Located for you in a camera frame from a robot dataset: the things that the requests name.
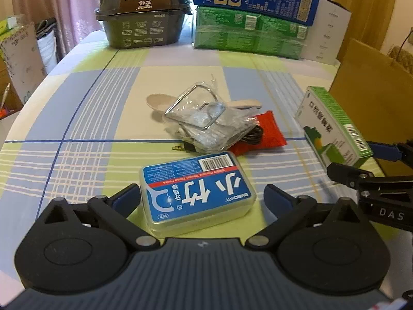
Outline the white carton box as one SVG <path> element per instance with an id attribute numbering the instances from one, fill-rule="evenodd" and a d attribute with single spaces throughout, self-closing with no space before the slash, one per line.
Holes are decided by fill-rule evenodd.
<path id="1" fill-rule="evenodd" d="M 333 0 L 319 0 L 301 58 L 334 65 L 349 26 L 351 12 Z"/>

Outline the blue floss pick box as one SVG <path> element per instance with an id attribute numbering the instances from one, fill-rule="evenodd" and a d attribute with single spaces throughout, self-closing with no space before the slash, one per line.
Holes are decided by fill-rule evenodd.
<path id="1" fill-rule="evenodd" d="M 146 224 L 159 238 L 240 218 L 257 198 L 237 157 L 227 151 L 146 166 L 139 184 Z"/>

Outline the green shrink-wrapped box pack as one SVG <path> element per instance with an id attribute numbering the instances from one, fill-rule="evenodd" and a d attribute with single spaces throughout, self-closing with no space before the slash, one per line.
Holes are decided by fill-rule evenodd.
<path id="1" fill-rule="evenodd" d="M 198 6 L 193 46 L 299 59 L 308 27 L 266 15 Z"/>

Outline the green medicine box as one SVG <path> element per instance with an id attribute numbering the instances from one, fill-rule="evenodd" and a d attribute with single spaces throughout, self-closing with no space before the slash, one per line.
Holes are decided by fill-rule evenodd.
<path id="1" fill-rule="evenodd" d="M 307 88 L 295 119 L 325 168 L 338 163 L 358 169 L 373 155 L 350 117 L 325 88 Z"/>

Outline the pink curtain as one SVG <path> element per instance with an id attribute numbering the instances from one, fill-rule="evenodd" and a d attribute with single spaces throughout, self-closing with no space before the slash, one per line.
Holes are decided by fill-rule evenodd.
<path id="1" fill-rule="evenodd" d="M 68 54 L 90 33 L 101 30 L 95 10 L 99 0 L 13 0 L 13 10 L 28 21 L 57 21 L 57 43 L 62 56 Z"/>

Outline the black instant meal box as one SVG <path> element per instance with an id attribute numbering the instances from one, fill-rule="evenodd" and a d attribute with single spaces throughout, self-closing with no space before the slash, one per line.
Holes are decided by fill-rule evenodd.
<path id="1" fill-rule="evenodd" d="M 179 40 L 189 0 L 100 0 L 95 12 L 116 49 L 169 45 Z"/>

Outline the grey paper bag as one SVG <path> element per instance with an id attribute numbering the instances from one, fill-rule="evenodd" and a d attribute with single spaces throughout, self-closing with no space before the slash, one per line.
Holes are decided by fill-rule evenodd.
<path id="1" fill-rule="evenodd" d="M 46 77 L 34 24 L 29 23 L 13 30 L 1 42 L 1 52 L 13 87 L 25 105 Z"/>

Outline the checked tablecloth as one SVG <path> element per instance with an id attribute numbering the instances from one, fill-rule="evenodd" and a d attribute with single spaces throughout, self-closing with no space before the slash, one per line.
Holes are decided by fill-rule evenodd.
<path id="1" fill-rule="evenodd" d="M 1 302 L 22 290 L 13 256 L 54 197 L 84 202 L 139 181 L 141 168 L 182 158 L 176 139 L 146 104 L 197 82 L 225 100 L 256 99 L 273 112 L 287 145 L 241 158 L 258 195 L 273 183 L 321 202 L 353 197 L 334 184 L 294 115 L 308 86 L 329 88 L 336 68 L 242 52 L 196 50 L 190 32 L 173 45 L 114 50 L 91 33 L 40 84 L 1 150 Z"/>

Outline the clear bag with metal hook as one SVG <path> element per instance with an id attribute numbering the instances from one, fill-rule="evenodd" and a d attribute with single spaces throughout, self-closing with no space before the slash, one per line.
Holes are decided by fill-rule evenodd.
<path id="1" fill-rule="evenodd" d="M 227 105 L 211 85 L 198 82 L 176 97 L 162 114 L 170 132 L 201 153 L 227 150 L 257 124 L 259 108 L 238 109 Z"/>

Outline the brown cardboard box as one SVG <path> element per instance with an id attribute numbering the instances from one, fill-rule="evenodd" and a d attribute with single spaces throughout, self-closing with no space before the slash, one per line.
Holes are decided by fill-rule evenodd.
<path id="1" fill-rule="evenodd" d="M 366 141 L 412 139 L 412 74 L 377 49 L 352 39 L 330 93 Z"/>

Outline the quilted covered chair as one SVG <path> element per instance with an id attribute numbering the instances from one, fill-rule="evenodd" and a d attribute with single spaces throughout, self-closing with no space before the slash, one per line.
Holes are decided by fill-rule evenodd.
<path id="1" fill-rule="evenodd" d="M 413 74 L 413 55 L 407 50 L 402 49 L 398 45 L 390 47 L 388 54 L 391 59 L 400 64 L 411 75 Z"/>

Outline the red candy packet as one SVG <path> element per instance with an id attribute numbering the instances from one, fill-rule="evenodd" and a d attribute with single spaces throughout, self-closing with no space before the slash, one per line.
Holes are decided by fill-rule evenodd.
<path id="1" fill-rule="evenodd" d="M 229 148 L 237 156 L 250 151 L 269 150 L 287 145 L 287 142 L 276 124 L 273 112 L 266 111 L 256 116 L 257 126 L 244 138 Z"/>

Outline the mustard curtain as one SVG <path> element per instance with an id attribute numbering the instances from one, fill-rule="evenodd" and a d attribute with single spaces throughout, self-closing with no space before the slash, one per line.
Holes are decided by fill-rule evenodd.
<path id="1" fill-rule="evenodd" d="M 337 59 L 342 61 L 351 39 L 380 49 L 391 21 L 395 0 L 333 0 L 351 12 Z"/>

